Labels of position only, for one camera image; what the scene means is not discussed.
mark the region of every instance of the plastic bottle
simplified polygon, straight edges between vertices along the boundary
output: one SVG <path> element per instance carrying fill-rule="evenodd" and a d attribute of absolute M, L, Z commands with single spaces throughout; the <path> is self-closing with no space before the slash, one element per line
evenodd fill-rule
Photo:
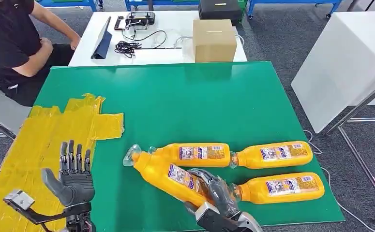
<path fill-rule="evenodd" d="M 200 207 L 207 201 L 200 178 L 163 157 L 142 151 L 138 145 L 128 150 L 123 165 L 133 166 L 147 182 L 182 202 L 191 202 Z"/>
<path fill-rule="evenodd" d="M 292 173 L 258 177 L 242 185 L 231 185 L 238 201 L 254 204 L 314 200 L 324 195 L 324 186 L 315 173 Z"/>
<path fill-rule="evenodd" d="M 149 153 L 183 167 L 227 167 L 230 163 L 230 148 L 221 143 L 169 144 L 150 147 Z"/>
<path fill-rule="evenodd" d="M 255 145 L 241 152 L 231 152 L 230 167 L 250 169 L 277 168 L 307 164 L 313 159 L 310 145 L 303 141 Z"/>

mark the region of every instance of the black pants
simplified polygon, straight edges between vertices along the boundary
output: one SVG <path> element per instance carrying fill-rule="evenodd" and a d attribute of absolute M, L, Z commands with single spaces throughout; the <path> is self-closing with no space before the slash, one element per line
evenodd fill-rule
<path fill-rule="evenodd" d="M 54 44 L 45 66 L 27 82 L 13 89 L 2 88 L 6 96 L 23 106 L 33 106 L 52 66 L 68 66 L 74 51 L 69 44 Z"/>

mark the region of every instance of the man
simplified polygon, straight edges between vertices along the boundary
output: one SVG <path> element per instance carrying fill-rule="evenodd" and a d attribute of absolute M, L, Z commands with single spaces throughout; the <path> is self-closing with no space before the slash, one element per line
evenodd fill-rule
<path fill-rule="evenodd" d="M 52 44 L 40 38 L 29 15 L 70 39 Z M 52 66 L 67 66 L 80 40 L 65 22 L 34 0 L 0 0 L 0 90 L 33 106 Z"/>

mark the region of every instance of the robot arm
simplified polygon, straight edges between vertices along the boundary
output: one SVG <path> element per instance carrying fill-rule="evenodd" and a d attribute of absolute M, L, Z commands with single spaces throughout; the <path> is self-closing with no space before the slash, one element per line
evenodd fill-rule
<path fill-rule="evenodd" d="M 62 143 L 60 151 L 59 180 L 50 169 L 42 169 L 42 180 L 46 187 L 66 207 L 61 214 L 46 216 L 36 213 L 30 207 L 35 202 L 28 194 L 21 190 L 14 190 L 3 200 L 13 209 L 26 217 L 33 224 L 40 224 L 46 232 L 50 230 L 45 223 L 66 218 L 65 231 L 68 232 L 96 232 L 96 227 L 90 220 L 90 201 L 95 195 L 92 174 L 90 173 L 90 150 L 85 153 L 82 167 L 82 145 L 77 146 L 74 155 L 74 142 Z"/>
<path fill-rule="evenodd" d="M 239 210 L 236 199 L 219 176 L 206 170 L 193 168 L 190 174 L 203 180 L 215 205 L 204 202 L 199 208 L 187 202 L 187 210 L 195 215 L 196 223 L 209 232 L 263 232 L 260 225 L 247 212 Z"/>

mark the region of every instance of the bottle label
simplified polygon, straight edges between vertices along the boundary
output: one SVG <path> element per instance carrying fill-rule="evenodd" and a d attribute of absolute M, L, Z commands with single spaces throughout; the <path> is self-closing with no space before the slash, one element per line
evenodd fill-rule
<path fill-rule="evenodd" d="M 264 162 L 307 156 L 307 150 L 302 144 L 265 147 L 260 151 Z"/>
<path fill-rule="evenodd" d="M 167 176 L 170 179 L 175 180 L 181 183 L 182 185 L 185 185 L 189 189 L 193 189 L 194 191 L 199 192 L 200 182 L 197 179 L 197 177 L 190 175 L 187 171 L 183 170 L 182 168 L 170 164 Z"/>
<path fill-rule="evenodd" d="M 181 146 L 179 149 L 180 160 L 192 159 L 223 159 L 225 151 L 222 146 Z"/>
<path fill-rule="evenodd" d="M 266 186 L 271 197 L 318 190 L 317 181 L 309 175 L 266 181 Z"/>

